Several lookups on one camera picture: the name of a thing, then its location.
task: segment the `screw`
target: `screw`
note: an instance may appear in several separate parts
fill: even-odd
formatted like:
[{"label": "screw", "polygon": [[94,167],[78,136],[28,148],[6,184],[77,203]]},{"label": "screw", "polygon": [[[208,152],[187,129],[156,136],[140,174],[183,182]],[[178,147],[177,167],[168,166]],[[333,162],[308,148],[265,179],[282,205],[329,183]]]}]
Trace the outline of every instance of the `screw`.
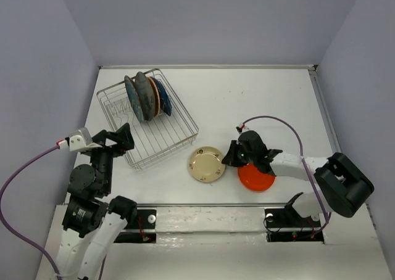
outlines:
[{"label": "screw", "polygon": [[313,221],[320,221],[320,216],[317,214],[317,215],[312,215],[311,216],[311,219],[313,220]]},{"label": "screw", "polygon": [[273,216],[273,214],[268,213],[268,214],[266,215],[265,219],[266,219],[266,221],[267,221],[268,223],[272,223],[272,222],[274,221],[274,216]]},{"label": "screw", "polygon": [[156,221],[156,216],[151,214],[148,216],[148,222],[149,223],[154,223]]}]

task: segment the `cream plate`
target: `cream plate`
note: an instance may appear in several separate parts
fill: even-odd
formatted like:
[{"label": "cream plate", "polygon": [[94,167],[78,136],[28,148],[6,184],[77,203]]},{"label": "cream plate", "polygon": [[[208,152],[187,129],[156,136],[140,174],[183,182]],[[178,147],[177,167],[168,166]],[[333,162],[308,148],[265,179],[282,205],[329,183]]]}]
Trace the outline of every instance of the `cream plate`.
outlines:
[{"label": "cream plate", "polygon": [[198,181],[211,183],[223,175],[225,165],[221,164],[223,154],[211,146],[194,151],[188,162],[188,171]]}]

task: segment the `plate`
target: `plate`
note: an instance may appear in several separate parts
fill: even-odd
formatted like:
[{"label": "plate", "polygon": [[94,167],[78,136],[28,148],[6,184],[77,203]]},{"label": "plate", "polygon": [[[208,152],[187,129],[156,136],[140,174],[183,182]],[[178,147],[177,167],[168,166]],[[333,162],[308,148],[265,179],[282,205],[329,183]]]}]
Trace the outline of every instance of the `plate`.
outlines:
[{"label": "plate", "polygon": [[136,74],[135,89],[140,99],[141,109],[143,110],[144,119],[151,121],[155,115],[155,94],[147,77],[142,73]]},{"label": "plate", "polygon": [[158,87],[159,90],[159,96],[160,96],[160,108],[163,110],[164,113],[166,113],[168,116],[172,115],[172,103],[170,102],[170,98],[167,95],[166,89],[162,82],[154,78],[153,76],[151,77],[156,86]]},{"label": "plate", "polygon": [[225,165],[221,164],[223,154],[211,146],[200,147],[194,151],[188,162],[192,177],[203,183],[211,183],[223,175]]},{"label": "plate", "polygon": [[252,164],[238,167],[237,174],[241,183],[254,192],[266,191],[276,179],[276,176],[262,173]]},{"label": "plate", "polygon": [[159,90],[154,82],[154,80],[150,77],[147,78],[151,84],[151,88],[152,90],[154,90],[154,94],[155,94],[155,113],[154,113],[154,117],[158,116],[159,112],[160,112],[160,96],[159,96]]},{"label": "plate", "polygon": [[138,97],[137,91],[133,86],[132,80],[129,76],[125,75],[125,88],[130,101],[131,109],[133,109],[138,121],[144,121],[144,113],[141,108],[140,98]]}]

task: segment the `cable connector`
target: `cable connector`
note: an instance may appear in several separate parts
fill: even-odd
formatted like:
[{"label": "cable connector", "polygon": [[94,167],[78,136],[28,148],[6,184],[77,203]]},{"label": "cable connector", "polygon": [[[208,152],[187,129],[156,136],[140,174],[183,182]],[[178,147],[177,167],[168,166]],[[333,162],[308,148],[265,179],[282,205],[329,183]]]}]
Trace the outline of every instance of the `cable connector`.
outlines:
[{"label": "cable connector", "polygon": [[88,129],[81,128],[69,135],[70,151],[71,152],[85,152],[87,150],[102,147],[100,144],[93,142]]},{"label": "cable connector", "polygon": [[56,144],[60,147],[60,149],[68,149],[69,148],[69,142],[66,139],[59,140],[56,142]]},{"label": "cable connector", "polygon": [[244,124],[244,123],[240,123],[237,127],[236,130],[239,134],[249,131],[249,128]]}]

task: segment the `beige plate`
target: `beige plate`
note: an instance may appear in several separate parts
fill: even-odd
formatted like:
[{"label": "beige plate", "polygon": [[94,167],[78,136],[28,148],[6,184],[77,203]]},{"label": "beige plate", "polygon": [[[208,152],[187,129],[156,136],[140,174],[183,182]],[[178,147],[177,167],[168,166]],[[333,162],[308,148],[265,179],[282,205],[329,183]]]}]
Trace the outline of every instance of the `beige plate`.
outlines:
[{"label": "beige plate", "polygon": [[225,165],[221,164],[223,154],[216,148],[204,146],[194,151],[189,158],[188,171],[203,183],[211,183],[223,175]]},{"label": "beige plate", "polygon": [[157,117],[159,112],[160,112],[160,96],[159,96],[159,91],[158,88],[156,87],[156,84],[152,78],[149,76],[147,77],[148,81],[151,84],[152,90],[154,90],[154,95],[155,95],[155,113],[154,117]]}]

